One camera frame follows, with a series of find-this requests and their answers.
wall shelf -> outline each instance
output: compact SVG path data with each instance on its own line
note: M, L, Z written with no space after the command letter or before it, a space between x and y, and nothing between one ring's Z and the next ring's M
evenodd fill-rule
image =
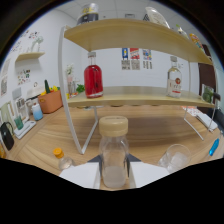
M197 94L181 91L180 98L166 96L166 88L150 86L104 87L103 96L88 99L85 92L67 100L69 107L100 105L179 105L214 108L214 104L201 100Z
M168 53L189 62L213 65L191 40L167 27L142 20L98 20L66 30L64 38L87 51L134 47Z
M23 61L23 60L28 60L28 59L37 59L44 55L45 52L30 52L30 53L23 53L19 54L16 61Z

red liquid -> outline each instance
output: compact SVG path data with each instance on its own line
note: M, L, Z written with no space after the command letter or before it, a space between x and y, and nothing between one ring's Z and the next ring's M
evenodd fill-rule
M103 95L102 71L98 65L89 65L84 71L85 92L87 98Z

clear glass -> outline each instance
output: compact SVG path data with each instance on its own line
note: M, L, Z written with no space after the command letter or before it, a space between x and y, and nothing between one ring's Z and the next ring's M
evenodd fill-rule
M18 128L18 130L21 130L23 128L23 122L21 116L19 115L18 117L16 117L14 121L16 123L16 127Z
M186 167L191 160L190 150L183 145L171 145L159 160L158 165L174 173Z
M67 169L70 166L76 166L74 160L71 159L70 157L62 157L61 159L59 159L58 167L60 170Z
M84 71L85 93L87 98L103 96L101 68L96 65L94 56L89 57L89 66Z
M126 136L105 137L100 141L102 177L107 187L119 188L125 184L129 145Z
M177 68L177 62L171 61L171 63L172 63L172 67L168 71L167 96L180 98L182 74Z

orange container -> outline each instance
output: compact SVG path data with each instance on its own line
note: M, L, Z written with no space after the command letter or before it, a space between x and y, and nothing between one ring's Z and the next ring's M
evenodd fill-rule
M38 101L44 114L53 113L63 106L60 90L43 96L38 96Z

clear glass bottle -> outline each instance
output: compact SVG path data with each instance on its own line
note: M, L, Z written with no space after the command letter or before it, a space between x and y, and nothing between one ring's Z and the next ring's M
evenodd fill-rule
M182 74L177 68L177 57L171 56L170 60L172 63L172 67L168 71L167 96L180 98Z
M67 169L70 166L76 166L72 158L64 156L64 152L62 151L61 148L55 148L53 153L59 159L58 167L60 170Z
M99 145L102 159L102 177L109 188L125 184L129 145L126 139L128 119L122 116L106 116L99 121L102 139Z
M89 52L89 66L84 71L84 85L87 98L103 96L101 68L96 65L96 52Z

